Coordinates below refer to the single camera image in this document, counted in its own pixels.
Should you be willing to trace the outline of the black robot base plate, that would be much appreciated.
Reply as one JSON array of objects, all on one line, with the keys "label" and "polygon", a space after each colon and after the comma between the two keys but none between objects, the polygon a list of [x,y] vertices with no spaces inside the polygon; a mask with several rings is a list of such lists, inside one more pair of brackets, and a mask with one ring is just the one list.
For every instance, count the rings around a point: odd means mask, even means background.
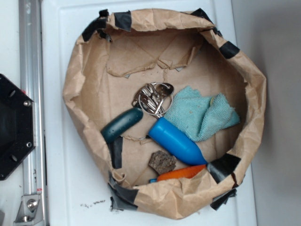
[{"label": "black robot base plate", "polygon": [[0,75],[0,179],[6,180],[34,149],[33,101]]}]

